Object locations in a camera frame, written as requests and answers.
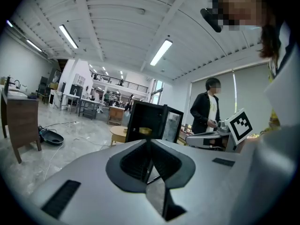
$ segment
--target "man's hand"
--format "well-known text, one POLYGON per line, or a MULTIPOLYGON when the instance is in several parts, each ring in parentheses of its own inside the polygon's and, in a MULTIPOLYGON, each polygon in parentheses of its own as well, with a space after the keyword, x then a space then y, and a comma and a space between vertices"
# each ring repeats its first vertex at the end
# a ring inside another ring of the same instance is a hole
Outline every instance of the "man's hand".
POLYGON ((211 128, 216 128, 217 127, 216 124, 214 123, 214 121, 211 120, 211 119, 207 120, 207 126, 209 126, 211 128))

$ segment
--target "open black safe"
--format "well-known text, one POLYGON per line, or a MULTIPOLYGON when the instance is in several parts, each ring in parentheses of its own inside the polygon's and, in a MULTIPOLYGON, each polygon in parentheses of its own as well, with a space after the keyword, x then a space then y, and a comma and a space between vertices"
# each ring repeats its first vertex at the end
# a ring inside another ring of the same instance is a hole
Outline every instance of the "open black safe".
POLYGON ((183 112, 168 107, 135 101, 126 134, 126 143, 139 139, 162 139, 173 143, 181 128, 183 112), (149 135, 139 132, 139 128, 150 128, 149 135))

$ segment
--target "floor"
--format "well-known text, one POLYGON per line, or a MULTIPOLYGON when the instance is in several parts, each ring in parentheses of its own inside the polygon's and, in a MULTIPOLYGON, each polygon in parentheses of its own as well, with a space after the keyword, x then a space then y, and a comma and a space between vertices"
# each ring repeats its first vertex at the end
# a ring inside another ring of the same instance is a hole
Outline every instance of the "floor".
MULTIPOLYGON (((128 123, 129 114, 124 119, 128 123)), ((110 128, 107 125, 105 115, 98 114, 95 120, 86 117, 78 117, 64 110, 60 111, 39 103, 38 124, 42 127, 56 129, 57 133, 64 137, 61 147, 42 143, 42 151, 38 151, 35 143, 19 148, 22 163, 18 164, 13 153, 8 128, 4 138, 0 133, 0 170, 11 189, 28 197, 45 179, 49 178, 64 166, 76 158, 87 153, 109 149, 111 142, 110 128)), ((147 186, 146 196, 159 213, 162 213, 164 182, 157 180, 147 186)))

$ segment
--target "railing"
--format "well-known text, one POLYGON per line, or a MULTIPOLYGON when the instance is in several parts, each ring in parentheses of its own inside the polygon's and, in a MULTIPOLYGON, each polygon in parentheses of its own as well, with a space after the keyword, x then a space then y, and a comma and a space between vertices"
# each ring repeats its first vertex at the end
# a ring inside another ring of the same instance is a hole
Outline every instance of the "railing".
POLYGON ((93 73, 90 71, 90 75, 94 80, 99 80, 101 82, 105 82, 105 83, 111 83, 111 84, 116 84, 118 86, 124 87, 124 88, 131 88, 133 90, 137 90, 137 91, 141 91, 141 92, 147 92, 148 88, 133 82, 128 82, 125 80, 121 80, 115 77, 109 77, 109 76, 105 76, 105 75, 101 75, 101 74, 97 74, 97 73, 93 73))

